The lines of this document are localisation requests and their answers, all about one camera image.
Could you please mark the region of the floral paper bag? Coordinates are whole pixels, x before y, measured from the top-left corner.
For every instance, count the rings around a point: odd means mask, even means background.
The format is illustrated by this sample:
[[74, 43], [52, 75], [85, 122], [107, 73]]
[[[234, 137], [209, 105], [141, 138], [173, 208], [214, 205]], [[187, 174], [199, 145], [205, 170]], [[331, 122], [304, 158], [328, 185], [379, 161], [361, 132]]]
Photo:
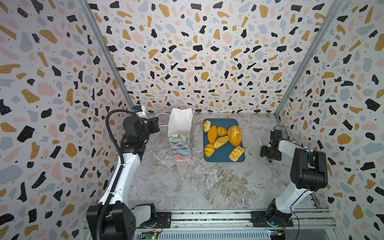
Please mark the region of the floral paper bag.
[[192, 123], [195, 108], [176, 109], [173, 108], [171, 114], [159, 113], [156, 115], [166, 115], [169, 122], [160, 127], [168, 128], [168, 139], [176, 161], [189, 161], [192, 159]]

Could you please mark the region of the braided pastry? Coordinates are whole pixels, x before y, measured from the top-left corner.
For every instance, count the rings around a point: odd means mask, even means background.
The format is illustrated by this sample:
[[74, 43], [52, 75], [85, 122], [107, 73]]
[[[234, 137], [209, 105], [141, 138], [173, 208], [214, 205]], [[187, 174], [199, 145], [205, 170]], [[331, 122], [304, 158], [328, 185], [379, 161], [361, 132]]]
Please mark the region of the braided pastry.
[[232, 162], [237, 162], [243, 153], [244, 153], [244, 149], [240, 146], [237, 146], [229, 154], [229, 158]]

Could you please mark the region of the striped croissant bun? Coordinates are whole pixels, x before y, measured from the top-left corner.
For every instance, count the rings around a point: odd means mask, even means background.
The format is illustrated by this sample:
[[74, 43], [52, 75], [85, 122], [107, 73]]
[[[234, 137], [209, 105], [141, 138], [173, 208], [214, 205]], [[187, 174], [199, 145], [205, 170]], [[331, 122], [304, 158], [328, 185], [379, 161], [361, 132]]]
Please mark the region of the striped croissant bun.
[[216, 149], [213, 144], [207, 144], [204, 148], [205, 157], [211, 157], [214, 154], [215, 150]]

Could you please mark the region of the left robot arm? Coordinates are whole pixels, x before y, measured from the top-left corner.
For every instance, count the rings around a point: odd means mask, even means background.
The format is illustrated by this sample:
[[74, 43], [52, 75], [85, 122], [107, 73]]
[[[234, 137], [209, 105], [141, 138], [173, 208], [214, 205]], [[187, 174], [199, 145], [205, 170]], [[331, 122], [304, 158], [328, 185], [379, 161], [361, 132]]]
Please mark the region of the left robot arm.
[[125, 134], [121, 143], [106, 123], [119, 158], [105, 194], [86, 213], [94, 240], [131, 240], [138, 227], [153, 228], [158, 224], [154, 204], [140, 204], [132, 209], [127, 204], [133, 177], [142, 162], [150, 135], [160, 131], [158, 121], [157, 117], [145, 119], [131, 114], [123, 121]]

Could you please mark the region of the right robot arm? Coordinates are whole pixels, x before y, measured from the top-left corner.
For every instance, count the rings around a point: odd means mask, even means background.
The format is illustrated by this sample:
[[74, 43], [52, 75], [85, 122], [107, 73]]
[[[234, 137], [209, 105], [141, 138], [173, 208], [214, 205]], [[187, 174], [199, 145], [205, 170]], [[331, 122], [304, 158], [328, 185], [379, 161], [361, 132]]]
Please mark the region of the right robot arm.
[[267, 146], [261, 146], [260, 156], [281, 161], [282, 155], [292, 159], [290, 183], [283, 193], [273, 199], [266, 212], [270, 226], [287, 225], [294, 209], [310, 194], [328, 185], [327, 157], [324, 152], [312, 151], [288, 139], [283, 131], [272, 130]]

